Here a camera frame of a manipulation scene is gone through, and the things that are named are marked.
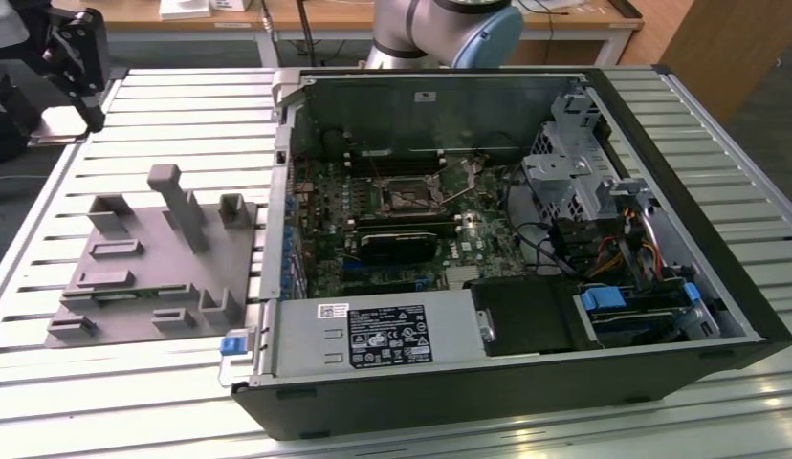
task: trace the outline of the green motherboard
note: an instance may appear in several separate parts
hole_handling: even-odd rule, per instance
[[[464,156],[448,157],[447,164],[424,176],[386,176],[380,167],[374,177],[355,177],[347,164],[295,162],[308,297],[447,290],[478,277],[526,273],[499,205],[503,167],[467,169],[471,158]],[[424,226],[444,229],[431,260],[364,263],[356,246],[360,224],[376,222],[379,233],[399,234],[416,218],[436,219]]]

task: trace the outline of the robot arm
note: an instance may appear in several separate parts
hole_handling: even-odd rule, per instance
[[[0,0],[0,60],[17,59],[69,98],[87,123],[87,132],[103,128],[96,94],[108,77],[105,30],[101,14],[52,8],[49,0]],[[0,105],[21,135],[39,122],[32,105],[0,72]]]
[[[498,67],[523,29],[511,0],[376,0],[370,69]]]

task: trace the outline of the slotted metal table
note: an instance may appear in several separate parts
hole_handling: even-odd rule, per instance
[[[792,205],[674,76],[605,72],[792,331]],[[132,70],[103,103],[105,129],[67,147],[0,265],[0,458],[792,456],[792,347],[658,402],[286,443],[219,385],[218,338],[44,349],[95,194],[158,205],[147,171],[175,163],[198,202],[239,190],[267,204],[271,78],[270,69]]]

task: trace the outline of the white box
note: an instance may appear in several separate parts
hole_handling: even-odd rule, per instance
[[[162,21],[212,15],[208,0],[162,0],[158,13]]]
[[[244,11],[248,9],[251,0],[211,0],[212,10]]]

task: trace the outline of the paper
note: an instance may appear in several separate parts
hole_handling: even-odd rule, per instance
[[[583,3],[586,3],[586,0],[512,0],[512,6],[518,8],[523,14],[534,14],[535,12],[547,13],[546,8],[549,8],[550,11],[554,11],[559,8],[573,7]]]

